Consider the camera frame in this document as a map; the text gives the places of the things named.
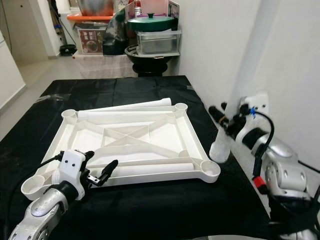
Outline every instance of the green pot lid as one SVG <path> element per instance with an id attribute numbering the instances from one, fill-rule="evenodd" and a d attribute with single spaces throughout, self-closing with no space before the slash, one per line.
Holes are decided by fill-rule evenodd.
<path id="1" fill-rule="evenodd" d="M 174 18 L 170 16 L 154 16 L 148 13 L 148 17 L 137 17 L 128 20 L 128 27 L 134 31 L 160 32 L 174 27 Z"/>

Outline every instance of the stainless steel container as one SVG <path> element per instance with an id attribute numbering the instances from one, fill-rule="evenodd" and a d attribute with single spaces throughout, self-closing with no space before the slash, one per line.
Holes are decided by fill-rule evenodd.
<path id="1" fill-rule="evenodd" d="M 77 0 L 82 16 L 112 16 L 113 0 Z"/>
<path id="2" fill-rule="evenodd" d="M 179 54 L 181 30 L 137 32 L 139 55 Z"/>
<path id="3" fill-rule="evenodd" d="M 142 10 L 140 6 L 135 6 L 134 7 L 134 16 L 137 17 L 138 15 L 142 14 Z"/>

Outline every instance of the white wall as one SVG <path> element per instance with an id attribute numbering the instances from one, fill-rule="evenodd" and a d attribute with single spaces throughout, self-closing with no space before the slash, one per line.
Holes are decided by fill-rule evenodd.
<path id="1" fill-rule="evenodd" d="M 0 109 L 25 85 L 8 46 L 0 43 Z"/>
<path id="2" fill-rule="evenodd" d="M 15 62 L 24 65 L 48 59 L 29 2 L 26 0 L 1 1 L 6 13 L 12 43 L 12 56 Z M 2 6 L 0 8 L 0 29 L 10 48 L 6 20 Z"/>
<path id="3" fill-rule="evenodd" d="M 40 32 L 47 56 L 58 56 L 60 46 L 63 44 L 61 36 L 57 35 L 51 18 L 48 0 L 28 0 L 35 22 Z"/>
<path id="4" fill-rule="evenodd" d="M 180 4 L 181 56 L 172 74 L 186 75 L 204 104 L 227 101 L 259 6 L 257 0 L 176 0 Z M 267 90 L 275 134 L 300 160 L 320 169 L 320 2 L 281 0 L 252 80 Z M 253 158 L 232 152 L 250 177 Z M 308 171 L 312 190 L 319 175 Z"/>

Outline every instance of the floor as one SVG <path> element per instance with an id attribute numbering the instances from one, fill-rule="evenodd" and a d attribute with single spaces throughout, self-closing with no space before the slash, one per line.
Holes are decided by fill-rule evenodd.
<path id="1" fill-rule="evenodd" d="M 4 112 L 0 118 L 0 141 L 32 106 L 54 80 L 82 79 L 78 64 L 72 57 L 19 66 L 27 90 Z M 256 240 L 258 238 L 219 235 L 196 238 L 196 240 Z"/>

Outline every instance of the black cylinder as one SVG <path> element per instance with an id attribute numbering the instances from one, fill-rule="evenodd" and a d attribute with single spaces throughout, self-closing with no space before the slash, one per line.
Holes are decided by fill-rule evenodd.
<path id="1" fill-rule="evenodd" d="M 259 127 L 256 127 L 249 131 L 242 139 L 242 143 L 252 150 L 259 138 L 266 135 L 267 132 Z"/>
<path id="2" fill-rule="evenodd" d="M 229 120 L 225 117 L 225 115 L 219 111 L 216 106 L 209 107 L 209 113 L 213 117 L 213 119 L 219 123 L 222 127 L 224 126 L 224 123 L 228 123 Z"/>
<path id="3" fill-rule="evenodd" d="M 78 197 L 77 189 L 68 181 L 64 180 L 57 185 L 52 185 L 52 188 L 63 193 L 68 204 L 72 203 Z"/>

